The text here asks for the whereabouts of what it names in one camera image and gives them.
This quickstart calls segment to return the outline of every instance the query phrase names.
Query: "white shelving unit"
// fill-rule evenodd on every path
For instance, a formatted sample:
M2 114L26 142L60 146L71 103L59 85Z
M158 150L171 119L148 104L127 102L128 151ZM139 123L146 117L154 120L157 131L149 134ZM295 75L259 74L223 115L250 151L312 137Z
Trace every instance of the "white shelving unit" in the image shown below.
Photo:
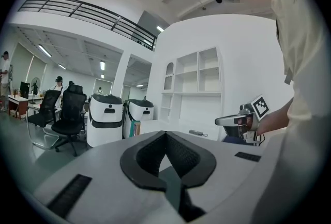
M219 128L210 121L221 114L220 61L218 50L213 47L168 62L159 119L171 127L187 122L185 130L192 127L216 135Z
M169 121L170 121L170 111L171 110L169 108L161 107L160 119L164 122L169 123Z
M219 67L199 70L199 92L221 91Z
M189 54L177 59L176 74L192 72L198 70L197 53Z
M175 75L175 93L196 93L198 92L198 72L190 71Z

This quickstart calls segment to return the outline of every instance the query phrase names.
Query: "computer monitor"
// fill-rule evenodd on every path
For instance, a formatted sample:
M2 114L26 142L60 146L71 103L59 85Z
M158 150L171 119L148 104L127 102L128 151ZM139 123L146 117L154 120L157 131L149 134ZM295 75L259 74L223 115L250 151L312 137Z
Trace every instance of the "computer monitor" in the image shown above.
M30 84L21 82L20 90L21 90L20 96L25 99L29 99Z

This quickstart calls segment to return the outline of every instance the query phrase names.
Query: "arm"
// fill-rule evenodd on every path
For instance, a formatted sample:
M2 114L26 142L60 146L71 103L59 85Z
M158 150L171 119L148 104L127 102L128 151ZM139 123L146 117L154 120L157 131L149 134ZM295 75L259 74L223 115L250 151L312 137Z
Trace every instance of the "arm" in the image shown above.
M281 129L289 124L288 110L292 104L293 98L281 109L266 115L260 122L257 129L257 135L267 133L273 130Z

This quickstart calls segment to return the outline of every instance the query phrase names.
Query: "mesh chair back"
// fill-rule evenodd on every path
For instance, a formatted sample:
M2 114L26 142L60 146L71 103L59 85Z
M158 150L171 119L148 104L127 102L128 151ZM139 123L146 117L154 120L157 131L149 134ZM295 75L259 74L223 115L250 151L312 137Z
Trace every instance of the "mesh chair back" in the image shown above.
M45 97L41 103L39 113L47 114L55 108L56 101L60 97L61 92L49 90L45 93Z
M61 119L70 122L80 122L85 101L85 94L73 93L68 90L64 91Z
M76 93L76 94L83 94L83 87L75 85L75 84L71 84L68 86L67 91Z

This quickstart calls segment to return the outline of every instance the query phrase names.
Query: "black metal railing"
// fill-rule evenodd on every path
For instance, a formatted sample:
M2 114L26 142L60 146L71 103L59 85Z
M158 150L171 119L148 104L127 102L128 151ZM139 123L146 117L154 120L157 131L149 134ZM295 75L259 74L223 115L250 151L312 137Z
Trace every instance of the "black metal railing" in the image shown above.
M150 50L157 37L119 14L78 0L26 0L19 11L47 12L93 23L121 34Z

